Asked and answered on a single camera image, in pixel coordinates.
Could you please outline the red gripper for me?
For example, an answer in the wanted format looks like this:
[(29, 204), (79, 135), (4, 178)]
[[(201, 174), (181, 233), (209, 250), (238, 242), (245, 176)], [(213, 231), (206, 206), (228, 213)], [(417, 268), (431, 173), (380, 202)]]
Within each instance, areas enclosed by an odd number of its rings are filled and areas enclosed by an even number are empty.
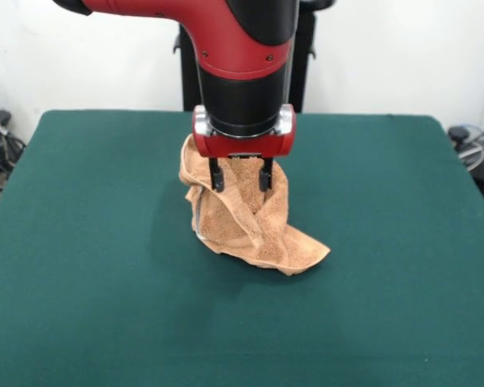
[(198, 105), (192, 113), (192, 135), (202, 157), (209, 157), (211, 188), (224, 191), (223, 170), (217, 158), (231, 156), (261, 156), (259, 171), (260, 191), (272, 189), (273, 157), (287, 156), (295, 140), (295, 111), (291, 104), (284, 104), (277, 122), (263, 135), (230, 137), (214, 129), (205, 106)]

